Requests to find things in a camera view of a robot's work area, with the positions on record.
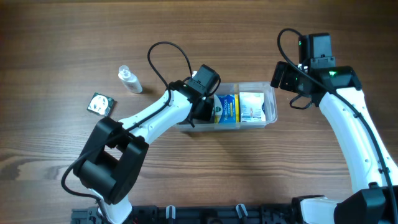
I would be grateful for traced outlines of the white Beiersdorf plaster box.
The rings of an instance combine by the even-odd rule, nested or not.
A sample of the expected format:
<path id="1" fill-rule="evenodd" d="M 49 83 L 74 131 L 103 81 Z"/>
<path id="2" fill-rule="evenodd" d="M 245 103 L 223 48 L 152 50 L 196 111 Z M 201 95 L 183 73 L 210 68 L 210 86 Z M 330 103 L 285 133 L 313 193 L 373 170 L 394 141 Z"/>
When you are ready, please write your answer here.
<path id="1" fill-rule="evenodd" d="M 240 92 L 240 122 L 266 121 L 263 93 Z"/>

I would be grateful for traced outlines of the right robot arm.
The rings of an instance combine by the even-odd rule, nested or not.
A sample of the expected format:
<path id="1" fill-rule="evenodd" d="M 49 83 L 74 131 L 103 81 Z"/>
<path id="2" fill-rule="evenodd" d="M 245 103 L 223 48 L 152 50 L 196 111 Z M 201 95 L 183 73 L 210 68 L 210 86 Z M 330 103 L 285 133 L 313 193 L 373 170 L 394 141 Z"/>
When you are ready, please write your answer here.
<path id="1" fill-rule="evenodd" d="M 369 115 L 362 84 L 350 66 L 335 65 L 328 33 L 298 35 L 299 62 L 285 52 L 274 88 L 310 99 L 332 127 L 345 157 L 353 194 L 293 199 L 300 223 L 397 223 L 397 165 Z"/>

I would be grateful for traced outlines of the clear plastic container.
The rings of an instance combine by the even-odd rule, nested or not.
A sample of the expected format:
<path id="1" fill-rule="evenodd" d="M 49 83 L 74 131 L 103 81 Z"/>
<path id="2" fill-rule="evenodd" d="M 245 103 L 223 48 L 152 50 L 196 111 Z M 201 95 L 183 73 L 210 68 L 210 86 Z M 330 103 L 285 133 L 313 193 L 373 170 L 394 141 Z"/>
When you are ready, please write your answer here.
<path id="1" fill-rule="evenodd" d="M 214 100 L 209 121 L 195 119 L 175 127 L 181 132 L 265 128 L 277 121 L 277 105 L 270 82 L 222 83 Z"/>

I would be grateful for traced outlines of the blue yellow VapoDrops box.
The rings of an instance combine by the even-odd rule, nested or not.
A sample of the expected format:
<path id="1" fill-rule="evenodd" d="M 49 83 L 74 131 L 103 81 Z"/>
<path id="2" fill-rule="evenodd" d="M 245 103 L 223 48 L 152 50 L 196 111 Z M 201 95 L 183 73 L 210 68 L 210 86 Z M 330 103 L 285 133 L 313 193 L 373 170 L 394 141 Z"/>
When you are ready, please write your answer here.
<path id="1" fill-rule="evenodd" d="M 214 95 L 216 124 L 239 122 L 239 95 Z"/>

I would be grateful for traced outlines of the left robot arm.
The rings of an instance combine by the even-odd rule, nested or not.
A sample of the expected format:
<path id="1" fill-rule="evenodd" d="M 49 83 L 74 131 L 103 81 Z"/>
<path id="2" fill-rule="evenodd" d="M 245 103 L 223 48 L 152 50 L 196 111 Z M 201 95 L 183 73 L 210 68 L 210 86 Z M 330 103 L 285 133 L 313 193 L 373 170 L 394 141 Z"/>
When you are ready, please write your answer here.
<path id="1" fill-rule="evenodd" d="M 210 96 L 220 83 L 220 76 L 202 65 L 187 80 L 168 84 L 163 96 L 140 113 L 120 121 L 105 117 L 97 122 L 72 169 L 92 191 L 103 222 L 127 220 L 132 212 L 128 193 L 150 144 L 177 123 L 209 120 L 213 107 Z"/>

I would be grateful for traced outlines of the dark green round-label box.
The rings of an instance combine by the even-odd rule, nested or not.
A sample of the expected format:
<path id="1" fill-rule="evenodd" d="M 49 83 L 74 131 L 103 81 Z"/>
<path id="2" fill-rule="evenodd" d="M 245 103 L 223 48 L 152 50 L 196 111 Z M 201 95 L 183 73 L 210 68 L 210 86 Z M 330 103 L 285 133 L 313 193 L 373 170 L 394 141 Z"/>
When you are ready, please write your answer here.
<path id="1" fill-rule="evenodd" d="M 115 103 L 114 98 L 95 92 L 86 110 L 90 113 L 107 117 L 112 112 Z"/>

